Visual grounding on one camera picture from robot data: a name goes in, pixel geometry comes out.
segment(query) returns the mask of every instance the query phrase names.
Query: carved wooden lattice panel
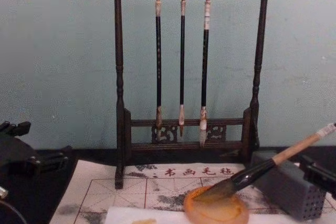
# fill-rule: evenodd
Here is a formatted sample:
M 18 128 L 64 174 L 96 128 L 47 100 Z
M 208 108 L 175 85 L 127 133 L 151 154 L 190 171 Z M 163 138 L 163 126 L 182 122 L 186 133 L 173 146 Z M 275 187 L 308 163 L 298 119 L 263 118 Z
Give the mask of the carved wooden lattice panel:
M 152 126 L 152 143 L 153 144 L 168 144 L 177 143 L 178 126 L 165 126 L 161 129 L 161 138 L 158 141 L 156 126 Z M 226 125 L 211 125 L 206 127 L 207 142 L 224 142 L 226 140 Z

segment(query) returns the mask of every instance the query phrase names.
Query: wooden post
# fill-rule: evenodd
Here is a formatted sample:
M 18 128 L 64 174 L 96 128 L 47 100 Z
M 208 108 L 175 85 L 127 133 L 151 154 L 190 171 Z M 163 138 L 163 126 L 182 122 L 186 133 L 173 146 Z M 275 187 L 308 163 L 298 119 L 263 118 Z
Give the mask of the wooden post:
M 258 115 L 259 115 L 259 85 L 260 85 L 260 72 L 262 64 L 262 56 L 264 51 L 264 38 L 265 38 L 265 25 L 266 25 L 266 10 L 267 10 L 267 0 L 261 0 L 260 3 L 260 14 L 259 14 L 259 25 L 258 25 L 258 36 L 257 36 L 257 46 L 256 46 L 256 56 L 254 63 L 254 78 L 253 78 L 253 95 L 250 103 L 251 108 L 251 122 L 250 122 L 250 139 L 251 139 L 251 150 L 255 150 L 259 147 L 259 137 L 258 137 Z
M 123 173 L 125 168 L 125 131 L 124 131 L 124 101 L 123 101 L 123 49 L 122 49 L 122 15 L 121 0 L 114 0 L 115 25 L 115 69 L 117 71 L 117 169 L 115 188 L 123 187 Z
M 125 163 L 132 157 L 132 119 L 131 119 L 131 112 L 127 109 L 124 110 L 125 116 Z
M 251 124 L 251 108 L 244 110 L 243 114 L 243 128 L 241 130 L 242 149 L 240 151 L 240 157 L 243 162 L 248 162 L 251 157 L 251 142 L 250 142 L 250 124 Z

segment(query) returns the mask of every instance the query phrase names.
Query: brush tip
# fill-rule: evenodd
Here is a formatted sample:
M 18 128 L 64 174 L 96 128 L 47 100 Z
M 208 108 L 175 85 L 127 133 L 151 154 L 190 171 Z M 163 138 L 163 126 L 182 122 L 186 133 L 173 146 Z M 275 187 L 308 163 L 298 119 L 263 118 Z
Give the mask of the brush tip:
M 180 125 L 180 136 L 183 136 L 183 125 Z
M 204 147 L 205 140 L 206 140 L 206 131 L 200 131 L 199 132 L 199 139 L 200 139 L 200 146 Z
M 160 141 L 160 139 L 161 139 L 161 129 L 156 129 L 156 132 L 157 132 L 157 134 L 156 134 L 157 140 Z
M 193 198 L 195 201 L 216 202 L 219 200 L 230 198 L 237 192 L 236 187 L 230 178 L 223 179 L 201 194 Z

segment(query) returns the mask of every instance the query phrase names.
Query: brown brush tip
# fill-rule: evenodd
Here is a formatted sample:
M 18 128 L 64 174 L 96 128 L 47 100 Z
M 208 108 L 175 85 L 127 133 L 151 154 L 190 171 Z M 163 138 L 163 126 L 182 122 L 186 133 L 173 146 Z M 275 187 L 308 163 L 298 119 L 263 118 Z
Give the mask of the brown brush tip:
M 157 138 L 158 141 L 160 141 L 160 139 L 161 139 L 161 128 L 156 129 L 156 138 Z
M 183 136 L 183 125 L 180 125 L 180 136 Z

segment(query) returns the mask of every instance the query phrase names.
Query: round ink dish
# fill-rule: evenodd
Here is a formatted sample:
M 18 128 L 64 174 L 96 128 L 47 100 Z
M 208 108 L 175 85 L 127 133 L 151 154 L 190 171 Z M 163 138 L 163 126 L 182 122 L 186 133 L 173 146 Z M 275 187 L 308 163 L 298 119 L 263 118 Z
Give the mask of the round ink dish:
M 184 199 L 184 213 L 193 224 L 247 224 L 249 212 L 245 204 L 233 195 L 218 202 L 205 204 L 193 200 L 209 186 L 197 188 Z

